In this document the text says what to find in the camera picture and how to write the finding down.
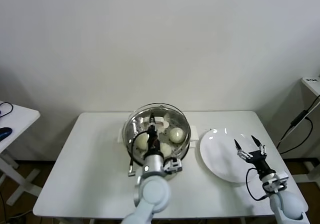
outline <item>stainless steel pot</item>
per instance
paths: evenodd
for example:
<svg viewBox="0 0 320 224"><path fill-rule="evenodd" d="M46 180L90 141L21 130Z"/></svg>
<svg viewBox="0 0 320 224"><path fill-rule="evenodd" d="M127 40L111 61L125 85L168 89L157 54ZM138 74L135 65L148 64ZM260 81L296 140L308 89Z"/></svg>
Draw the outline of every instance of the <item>stainless steel pot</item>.
<svg viewBox="0 0 320 224"><path fill-rule="evenodd" d="M129 155L133 155L133 160L137 164L143 165L145 151L133 146L133 153L131 153L131 146L134 138L140 132L147 130L146 120L149 119L151 113L153 113L156 118L158 117L158 119L164 120L165 122L164 126L160 126L158 130L159 141L167 143L172 150L171 155L165 159L170 157L183 159L189 149L191 137L190 125L181 110L173 105L164 103L153 103L142 106L129 116L122 128L122 140L127 147ZM181 128L185 133L185 138L180 143L173 143L168 136L169 132L175 127Z"/></svg>

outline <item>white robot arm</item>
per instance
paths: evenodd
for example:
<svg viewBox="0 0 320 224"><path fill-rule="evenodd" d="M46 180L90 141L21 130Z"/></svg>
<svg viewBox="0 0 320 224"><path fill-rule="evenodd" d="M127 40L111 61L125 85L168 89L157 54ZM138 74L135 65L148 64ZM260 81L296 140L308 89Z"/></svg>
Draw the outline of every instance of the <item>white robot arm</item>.
<svg viewBox="0 0 320 224"><path fill-rule="evenodd" d="M122 224L149 224L153 214L163 211L170 200L171 190L164 177L174 172L182 171L181 161L169 158L164 163L164 156L160 151L160 142L157 139L155 118L150 117L147 130L149 135L148 151L144 155L144 165L137 172L133 172L130 164L128 176L136 176L134 202L136 210L125 217Z"/></svg>
<svg viewBox="0 0 320 224"><path fill-rule="evenodd" d="M238 156L255 166L259 178L262 181L262 187L266 195L259 200L269 197L271 210L275 213L278 224L310 224L305 211L304 204L295 194L286 191L288 175L285 172L276 173L266 162L266 147L258 139L252 136L253 141L259 148L250 153L244 152L238 142L235 146L238 150Z"/></svg>
<svg viewBox="0 0 320 224"><path fill-rule="evenodd" d="M139 187L140 201L134 213L128 215L122 224L151 223L154 213L163 211L171 196L168 182L160 176L151 176Z"/></svg>

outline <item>floor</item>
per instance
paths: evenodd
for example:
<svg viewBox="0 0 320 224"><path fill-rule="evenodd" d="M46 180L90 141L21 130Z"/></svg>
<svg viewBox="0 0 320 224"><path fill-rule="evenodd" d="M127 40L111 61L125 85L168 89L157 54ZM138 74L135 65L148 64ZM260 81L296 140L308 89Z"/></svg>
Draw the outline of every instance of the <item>floor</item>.
<svg viewBox="0 0 320 224"><path fill-rule="evenodd" d="M304 167L302 163L299 162L287 162L287 166L292 174L305 174L307 173L307 169ZM18 168L18 172L27 176L34 168L38 168L41 170L40 174L33 181L34 184L38 186L43 186L53 164L51 163L20 163L20 167ZM305 199L309 205L309 211L307 212L309 221L311 224L320 223L320 190L315 183L300 183L298 184L301 192L303 193ZM0 186L0 191L3 195L5 201L10 197L10 195L17 188L17 184L9 178L6 178L5 181ZM15 203L14 206L5 205L7 217L16 216L21 213L25 213L28 210L32 210L34 203L36 202L36 197L29 194L24 193L21 198ZM4 214L3 207L0 203L0 224L4 223ZM59 223L58 220L54 220L52 218L40 218L34 216L32 212L26 214L24 216L25 219L11 219L10 224L52 224ZM268 218L272 221L272 223L276 223L275 218L271 217L259 217L259 219ZM257 218L246 218L247 223L255 220ZM239 218L232 219L193 219L193 220L153 220L152 224L240 224L241 221ZM96 224L112 224L112 223L120 223L119 220L97 220Z"/></svg>

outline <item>table leg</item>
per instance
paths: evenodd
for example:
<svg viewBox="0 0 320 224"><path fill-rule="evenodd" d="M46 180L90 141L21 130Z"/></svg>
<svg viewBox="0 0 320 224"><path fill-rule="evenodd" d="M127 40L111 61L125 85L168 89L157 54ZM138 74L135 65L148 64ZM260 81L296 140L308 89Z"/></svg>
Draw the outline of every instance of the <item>table leg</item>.
<svg viewBox="0 0 320 224"><path fill-rule="evenodd" d="M20 186L7 200L8 205L14 205L16 200L22 195L24 191L29 192L32 195L39 196L42 188L31 184L31 181L39 174L39 170L34 169L26 179L24 179L16 170L14 170L9 164L0 158L0 169Z"/></svg>
<svg viewBox="0 0 320 224"><path fill-rule="evenodd" d="M247 224L247 223L246 223L246 219L245 219L244 217L241 217L241 218L240 218L240 222L241 222L241 224Z"/></svg>
<svg viewBox="0 0 320 224"><path fill-rule="evenodd" d="M7 150L4 150L2 153L0 153L0 158L11 165L14 169L18 169L18 163L15 162L15 160L10 156Z"/></svg>
<svg viewBox="0 0 320 224"><path fill-rule="evenodd" d="M270 217L257 217L254 221L250 222L250 224L270 224L274 221L275 219Z"/></svg>
<svg viewBox="0 0 320 224"><path fill-rule="evenodd" d="M57 218L57 219L60 221L59 224L84 224L81 219L75 219L75 218L71 218L71 219Z"/></svg>
<svg viewBox="0 0 320 224"><path fill-rule="evenodd" d="M304 162L308 174L292 175L296 183L315 182L320 188L320 165L314 167L311 162Z"/></svg>
<svg viewBox="0 0 320 224"><path fill-rule="evenodd" d="M0 185L4 182L5 178L6 178L6 174L3 173L0 177Z"/></svg>

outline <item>computer mouse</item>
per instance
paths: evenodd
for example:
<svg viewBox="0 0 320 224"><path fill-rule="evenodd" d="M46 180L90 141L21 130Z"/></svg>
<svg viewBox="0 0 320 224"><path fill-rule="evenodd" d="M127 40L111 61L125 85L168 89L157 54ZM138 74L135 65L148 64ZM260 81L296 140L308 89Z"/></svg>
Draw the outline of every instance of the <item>computer mouse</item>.
<svg viewBox="0 0 320 224"><path fill-rule="evenodd" d="M12 133L12 129L9 127L0 128L0 141L6 139Z"/></svg>

